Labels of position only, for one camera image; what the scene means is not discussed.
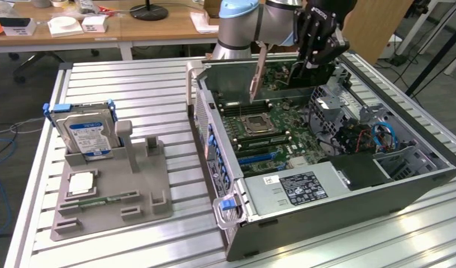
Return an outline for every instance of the cpu socket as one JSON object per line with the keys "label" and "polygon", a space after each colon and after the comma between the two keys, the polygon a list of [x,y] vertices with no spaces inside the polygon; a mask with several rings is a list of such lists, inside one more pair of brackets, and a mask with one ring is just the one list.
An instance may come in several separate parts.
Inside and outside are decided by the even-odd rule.
{"label": "cpu socket", "polygon": [[265,113],[243,116],[241,122],[249,136],[263,135],[276,131],[273,123]]}

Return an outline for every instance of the aluminum table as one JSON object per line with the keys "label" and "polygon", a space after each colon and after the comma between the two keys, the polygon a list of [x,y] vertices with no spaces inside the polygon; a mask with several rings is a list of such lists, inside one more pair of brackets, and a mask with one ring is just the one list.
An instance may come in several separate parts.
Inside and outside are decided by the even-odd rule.
{"label": "aluminum table", "polygon": [[[452,133],[357,55],[345,56],[456,153]],[[119,118],[132,120],[135,142],[159,135],[175,214],[53,242],[65,145],[45,122],[5,267],[456,267],[456,178],[397,213],[225,261],[185,113],[185,63],[200,59],[81,63],[58,71],[52,105],[112,98]],[[355,76],[352,90],[368,105],[379,102]]]}

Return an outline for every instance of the floor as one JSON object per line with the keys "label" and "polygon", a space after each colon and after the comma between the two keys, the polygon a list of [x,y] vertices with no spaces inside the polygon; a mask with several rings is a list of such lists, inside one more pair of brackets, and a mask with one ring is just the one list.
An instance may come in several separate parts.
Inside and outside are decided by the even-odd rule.
{"label": "floor", "polygon": [[[405,36],[408,30],[415,23],[415,19],[404,20],[399,26],[397,33]],[[421,34],[432,28],[429,22],[421,28],[413,44],[417,42]],[[451,33],[444,31],[436,39],[432,47],[428,49],[427,54],[416,58],[417,64],[412,64],[404,74],[404,81],[411,84],[420,74],[423,68],[427,66],[436,51],[441,48]],[[209,50],[208,45],[192,46],[192,56],[204,55]],[[180,56],[183,51],[181,46],[164,46],[164,47],[143,47],[133,49],[135,59],[151,58],[169,58]],[[80,50],[77,52],[60,52],[58,55],[70,62],[88,62],[88,61],[113,61],[121,60],[117,49],[101,49],[100,55],[93,57],[89,50]],[[441,60],[437,68],[433,70],[429,77],[447,65],[456,55],[456,46]],[[26,59],[30,54],[20,53],[21,59],[12,61],[6,54],[0,54],[0,123],[21,122],[29,118],[41,117],[41,106],[44,102],[49,101],[52,87],[57,73],[57,63],[50,58],[44,58],[33,68],[25,72],[26,83],[16,84],[12,78],[12,71],[17,65]],[[397,72],[401,72],[405,65],[399,68],[393,67]],[[387,78],[395,80],[397,75],[391,69],[379,70]],[[397,82],[396,85],[405,90],[407,87]],[[456,71],[452,76],[443,74],[433,80],[431,85],[417,96],[425,110],[429,114],[444,124],[444,126],[456,134]],[[20,131],[29,131],[41,127],[42,121],[25,124]],[[0,134],[0,138],[12,138],[12,133]],[[8,161],[0,164],[0,180],[5,187],[8,194],[12,223],[10,227],[5,229],[4,234],[10,234],[16,224],[16,217],[20,210],[24,190],[26,187],[26,180],[30,172],[30,165],[33,162],[33,155],[38,143],[38,132],[17,135],[17,148],[14,154]],[[6,219],[6,212],[4,201],[0,195],[0,227],[4,225]],[[8,253],[10,238],[0,238],[0,267],[4,265],[5,255]]]}

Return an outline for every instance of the power supply label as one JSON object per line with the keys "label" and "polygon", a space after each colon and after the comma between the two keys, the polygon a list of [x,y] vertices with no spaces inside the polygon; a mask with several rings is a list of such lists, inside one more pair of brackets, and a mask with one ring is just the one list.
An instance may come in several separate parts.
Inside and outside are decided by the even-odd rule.
{"label": "power supply label", "polygon": [[70,133],[80,152],[86,156],[105,155],[111,152],[109,139],[103,135],[104,125],[100,122],[73,124]]}
{"label": "power supply label", "polygon": [[327,193],[313,172],[280,178],[292,205],[301,205],[327,198]]}

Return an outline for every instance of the black lamp base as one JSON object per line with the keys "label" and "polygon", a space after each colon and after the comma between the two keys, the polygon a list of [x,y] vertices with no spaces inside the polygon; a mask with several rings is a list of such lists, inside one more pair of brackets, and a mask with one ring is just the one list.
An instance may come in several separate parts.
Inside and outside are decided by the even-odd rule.
{"label": "black lamp base", "polygon": [[145,5],[140,4],[139,6],[131,8],[131,10],[133,10],[131,11],[131,15],[133,18],[144,21],[157,21],[167,18],[168,10],[164,7],[155,4],[151,4],[151,10],[141,7],[145,7]]}

